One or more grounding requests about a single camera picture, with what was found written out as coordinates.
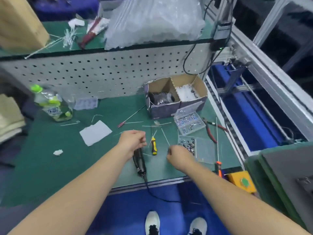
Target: yellow screwdriver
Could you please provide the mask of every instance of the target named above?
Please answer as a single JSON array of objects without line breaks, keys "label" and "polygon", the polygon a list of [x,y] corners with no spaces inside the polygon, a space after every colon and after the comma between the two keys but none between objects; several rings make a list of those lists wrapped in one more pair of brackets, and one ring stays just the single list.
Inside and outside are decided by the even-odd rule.
[{"label": "yellow screwdriver", "polygon": [[152,131],[152,127],[151,127],[151,133],[152,133],[152,138],[151,138],[151,144],[152,144],[152,155],[156,155],[157,153],[157,149],[156,149],[156,139],[153,136],[153,131]]}]

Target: blue floor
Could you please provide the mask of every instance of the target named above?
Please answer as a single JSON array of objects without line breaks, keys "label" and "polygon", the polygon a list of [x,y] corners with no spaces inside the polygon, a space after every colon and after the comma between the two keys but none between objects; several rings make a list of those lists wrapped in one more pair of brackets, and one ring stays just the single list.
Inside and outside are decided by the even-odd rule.
[{"label": "blue floor", "polygon": [[108,196],[86,234],[145,234],[145,218],[151,210],[159,214],[161,235],[187,234],[196,217],[207,221],[207,234],[229,234],[194,183],[152,188],[151,192],[182,204],[153,198],[146,189]]}]

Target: pliers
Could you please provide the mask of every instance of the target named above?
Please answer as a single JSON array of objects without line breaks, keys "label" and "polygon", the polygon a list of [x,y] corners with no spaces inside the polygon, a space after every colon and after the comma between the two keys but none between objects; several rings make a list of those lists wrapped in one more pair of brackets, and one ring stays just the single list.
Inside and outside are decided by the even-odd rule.
[{"label": "pliers", "polygon": [[[216,123],[214,122],[210,122],[208,121],[206,118],[202,117],[203,122],[205,123],[205,128],[207,129],[207,133],[208,136],[210,137],[210,139],[214,142],[217,143],[216,139],[213,137],[213,135],[211,134],[210,128],[209,128],[209,124],[216,126]],[[220,124],[217,125],[218,128],[224,130],[225,132],[228,133],[228,129],[224,128],[223,126],[221,126]]]}]

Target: shoe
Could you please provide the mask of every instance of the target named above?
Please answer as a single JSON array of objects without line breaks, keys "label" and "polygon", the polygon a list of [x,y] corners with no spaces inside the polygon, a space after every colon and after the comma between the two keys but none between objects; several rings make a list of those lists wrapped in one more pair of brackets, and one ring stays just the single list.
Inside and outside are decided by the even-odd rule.
[{"label": "shoe", "polygon": [[189,229],[190,235],[206,235],[208,229],[207,222],[204,218],[195,218],[191,224]]},{"label": "shoe", "polygon": [[146,217],[146,235],[159,235],[160,218],[155,211],[150,211]]}]

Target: person's left hand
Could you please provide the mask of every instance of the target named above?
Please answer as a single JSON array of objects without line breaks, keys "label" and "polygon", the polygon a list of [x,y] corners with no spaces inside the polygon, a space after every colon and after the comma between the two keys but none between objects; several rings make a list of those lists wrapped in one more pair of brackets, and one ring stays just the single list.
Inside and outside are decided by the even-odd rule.
[{"label": "person's left hand", "polygon": [[136,149],[146,145],[146,132],[139,130],[124,131],[117,144],[126,151],[127,160],[131,159]]}]

